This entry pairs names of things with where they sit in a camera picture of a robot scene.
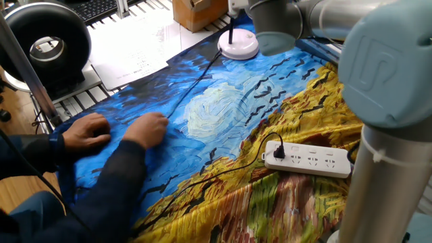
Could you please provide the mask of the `person's right hand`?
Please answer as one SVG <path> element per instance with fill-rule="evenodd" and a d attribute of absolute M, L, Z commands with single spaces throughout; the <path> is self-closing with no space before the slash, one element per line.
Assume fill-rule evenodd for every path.
<path fill-rule="evenodd" d="M 145 113 L 129 126 L 122 140 L 135 142 L 144 149 L 153 148 L 163 141 L 168 123 L 162 113 Z"/>

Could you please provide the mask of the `person's left hand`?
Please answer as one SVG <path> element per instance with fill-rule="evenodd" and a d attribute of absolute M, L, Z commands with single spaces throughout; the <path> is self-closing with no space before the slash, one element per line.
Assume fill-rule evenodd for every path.
<path fill-rule="evenodd" d="M 65 150 L 75 153 L 89 151 L 111 140 L 111 126 L 99 113 L 77 119 L 63 134 Z"/>

